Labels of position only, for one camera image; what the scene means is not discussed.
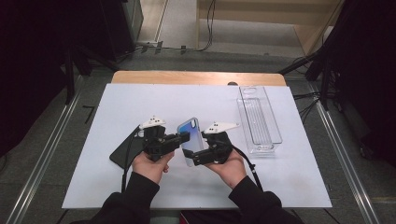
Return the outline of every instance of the smartphone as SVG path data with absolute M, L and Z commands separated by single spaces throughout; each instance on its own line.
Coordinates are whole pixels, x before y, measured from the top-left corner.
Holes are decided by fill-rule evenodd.
M 110 160 L 115 162 L 122 169 L 125 169 L 125 158 L 128 146 L 130 146 L 130 150 L 127 159 L 127 167 L 131 166 L 134 157 L 143 150 L 144 138 L 141 136 L 135 136 L 130 145 L 131 137 L 132 134 L 125 138 L 125 140 L 123 140 L 123 142 L 110 155 Z
M 183 149 L 184 157 L 186 157 L 187 165 L 193 166 L 194 161 L 188 158 L 188 156 L 193 152 L 198 152 L 204 149 L 203 139 L 198 124 L 198 119 L 192 118 L 180 124 L 177 127 L 177 133 L 190 134 L 190 141 L 182 143 L 181 148 Z

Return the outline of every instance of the wooden table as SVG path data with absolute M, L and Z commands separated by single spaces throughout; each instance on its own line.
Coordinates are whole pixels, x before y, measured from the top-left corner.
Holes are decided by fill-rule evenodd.
M 280 74 L 185 71 L 119 71 L 111 83 L 286 86 Z

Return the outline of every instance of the black phone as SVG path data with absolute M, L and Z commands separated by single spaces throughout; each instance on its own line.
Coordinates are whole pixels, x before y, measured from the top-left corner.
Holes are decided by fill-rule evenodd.
M 110 155 L 110 160 L 115 162 L 122 169 L 125 169 L 126 151 L 131 141 L 131 137 L 132 133 L 127 138 L 125 138 L 125 140 L 123 140 L 123 142 Z M 143 150 L 143 140 L 144 138 L 138 135 L 132 139 L 126 167 L 131 166 L 134 157 L 136 157 Z

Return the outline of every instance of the hand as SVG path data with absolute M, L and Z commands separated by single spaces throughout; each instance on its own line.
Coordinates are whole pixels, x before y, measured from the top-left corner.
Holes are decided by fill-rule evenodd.
M 134 158 L 132 168 L 134 169 L 134 172 L 147 177 L 156 184 L 159 184 L 161 177 L 163 177 L 163 172 L 168 173 L 168 162 L 174 156 L 175 151 L 162 156 L 157 161 L 152 161 L 149 159 L 149 154 L 141 152 Z
M 210 163 L 206 167 L 218 174 L 231 189 L 247 176 L 244 159 L 235 150 L 223 164 Z

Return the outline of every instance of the cable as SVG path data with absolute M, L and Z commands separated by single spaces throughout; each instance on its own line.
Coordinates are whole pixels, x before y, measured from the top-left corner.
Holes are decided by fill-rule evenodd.
M 211 22 L 209 25 L 209 14 L 210 14 L 210 8 L 213 7 L 212 10 L 212 18 L 211 18 Z M 207 24 L 207 30 L 209 31 L 209 40 L 207 41 L 206 46 L 203 49 L 199 49 L 197 51 L 204 51 L 207 50 L 210 46 L 212 46 L 212 41 L 213 41 L 213 19 L 215 18 L 215 10 L 216 10 L 216 0 L 212 0 L 212 2 L 210 3 L 209 6 L 209 10 L 207 11 L 207 15 L 206 15 L 206 24 Z
M 142 50 L 142 48 L 138 48 L 135 49 L 132 52 L 126 53 L 124 54 L 122 57 L 122 59 L 120 59 L 119 61 L 115 62 L 115 64 L 120 64 L 123 63 L 123 61 L 125 61 L 129 56 L 131 56 L 133 53 L 138 52 L 139 50 Z M 104 67 L 101 63 L 98 63 L 95 59 L 90 59 L 89 60 L 90 66 L 93 68 L 99 68 L 99 67 Z
M 235 151 L 238 152 L 238 154 L 241 155 L 241 156 L 247 161 L 248 167 L 250 168 L 251 173 L 253 173 L 253 177 L 254 177 L 254 180 L 256 181 L 257 187 L 258 187 L 261 191 L 263 191 L 263 189 L 262 189 L 262 183 L 260 182 L 260 179 L 259 179 L 259 177 L 257 176 L 257 172 L 256 172 L 256 170 L 254 169 L 254 167 L 255 167 L 256 165 L 255 165 L 255 164 L 252 164 L 252 163 L 250 162 L 250 160 L 248 159 L 247 155 L 246 155 L 241 149 L 237 148 L 237 147 L 234 146 L 234 145 L 231 145 L 231 147 L 233 147 L 233 148 L 235 149 Z
M 294 100 L 300 100 L 300 99 L 304 99 L 304 98 L 308 98 L 308 97 L 312 97 L 312 96 L 320 96 L 320 92 L 313 91 L 313 92 L 309 92 L 306 94 L 295 94 L 295 95 L 293 95 L 293 98 L 294 98 Z
M 137 125 L 137 127 L 131 133 L 131 137 L 129 138 L 128 147 L 126 149 L 126 155 L 125 155 L 124 173 L 122 175 L 121 192 L 124 192 L 125 188 L 126 188 L 126 176 L 128 174 L 128 171 L 129 171 L 128 157 L 129 157 L 129 151 L 131 150 L 131 144 L 132 144 L 132 141 L 134 141 L 134 136 L 139 131 L 140 131 L 140 128 L 139 128 L 139 125 Z
M 297 60 L 299 60 L 299 59 L 306 59 L 306 57 L 298 57 L 298 58 L 294 59 L 293 62 L 292 62 L 291 64 L 294 64 L 294 63 L 295 63 Z M 305 75 L 304 72 L 300 72 L 299 70 L 297 70 L 297 68 L 294 69 L 294 71 L 296 71 L 296 72 L 299 73 L 299 74 Z
M 177 48 L 168 48 L 168 47 L 151 47 L 151 46 L 141 46 L 142 49 L 177 49 L 177 50 L 183 50 L 183 51 L 205 51 L 212 46 L 213 43 L 213 20 L 215 18 L 215 9 L 216 9 L 216 0 L 212 0 L 210 3 L 209 9 L 206 14 L 206 25 L 207 25 L 207 30 L 209 32 L 209 39 L 207 40 L 206 46 L 203 49 L 177 49 Z
M 298 218 L 300 219 L 301 222 L 303 222 L 303 219 L 300 218 L 300 216 L 297 214 L 297 212 L 294 209 L 290 209 L 290 211 Z
M 305 109 L 299 112 L 301 114 L 301 119 L 303 120 L 303 123 L 305 123 L 305 120 L 308 117 L 309 112 L 311 112 L 312 108 L 316 105 L 318 101 L 319 98 L 315 99 L 308 107 L 306 107 Z
M 341 222 L 339 222 L 337 218 L 335 218 L 326 208 L 323 208 L 323 210 L 332 218 L 332 220 L 334 220 L 338 224 L 341 224 Z
M 67 212 L 69 211 L 69 209 L 64 210 L 64 213 L 61 215 L 61 217 L 58 219 L 58 221 L 56 222 L 56 224 L 60 224 L 62 222 L 62 220 L 64 219 L 64 217 L 66 216 Z
M 4 156 L 2 158 L 4 158 L 4 162 L 3 162 L 3 165 L 1 166 L 0 173 L 3 172 L 4 168 L 6 168 L 6 165 L 7 165 L 7 154 L 4 154 Z

